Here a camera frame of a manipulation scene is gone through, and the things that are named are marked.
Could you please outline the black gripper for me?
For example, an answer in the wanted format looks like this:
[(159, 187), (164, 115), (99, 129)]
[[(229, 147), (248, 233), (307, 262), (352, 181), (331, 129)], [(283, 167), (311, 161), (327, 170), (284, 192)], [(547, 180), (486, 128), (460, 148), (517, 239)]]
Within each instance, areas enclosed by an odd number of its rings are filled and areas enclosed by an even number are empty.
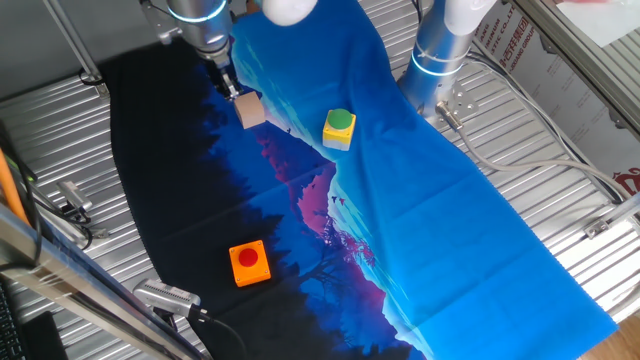
[(207, 71), (212, 82), (217, 85), (217, 91), (225, 99), (235, 100), (243, 94), (228, 49), (219, 50), (207, 57)]

